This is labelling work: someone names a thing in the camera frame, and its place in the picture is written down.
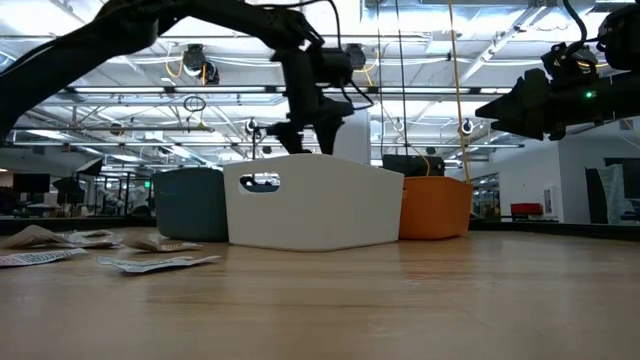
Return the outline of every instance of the torn paper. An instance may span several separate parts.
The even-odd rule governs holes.
[[[86,254],[84,249],[71,249],[59,251],[46,251],[39,253],[12,254],[0,256],[0,267],[29,266],[46,264],[52,261],[66,259],[79,254]]]
[[[128,273],[145,273],[147,271],[164,268],[188,267],[198,264],[216,263],[220,260],[220,256],[208,256],[200,259],[194,259],[191,256],[181,256],[171,259],[149,261],[119,260],[105,256],[98,256],[96,260],[102,265],[112,265]]]
[[[109,248],[118,245],[110,240],[88,240],[81,236],[55,234],[37,225],[27,226],[19,233],[0,241],[0,248],[24,249],[38,245],[65,248]]]
[[[109,230],[74,231],[70,234],[65,234],[65,235],[68,235],[68,236],[73,235],[79,238],[88,238],[88,237],[111,236],[113,235],[113,232]]]
[[[149,239],[124,239],[121,242],[122,245],[128,246],[130,248],[138,249],[138,250],[146,250],[151,252],[177,252],[177,251],[186,251],[193,250],[202,245],[194,244],[194,243],[176,243],[176,244],[158,244]]]

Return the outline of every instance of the table surface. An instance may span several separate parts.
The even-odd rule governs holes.
[[[3,359],[640,356],[634,243],[476,232],[315,254],[226,244],[180,255],[89,251],[0,270]],[[96,255],[224,261],[127,276]]]

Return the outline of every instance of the orange basket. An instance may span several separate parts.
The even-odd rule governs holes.
[[[467,233],[473,187],[444,176],[404,179],[400,239],[439,240]]]

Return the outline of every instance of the teal bin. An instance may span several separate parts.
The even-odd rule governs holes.
[[[189,241],[229,241],[222,171],[184,168],[152,177],[158,231]]]

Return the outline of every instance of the white plastic basket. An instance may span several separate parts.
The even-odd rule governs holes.
[[[275,192],[255,193],[244,175],[277,173]],[[294,251],[331,251],[398,239],[402,174],[319,154],[224,168],[229,241]]]

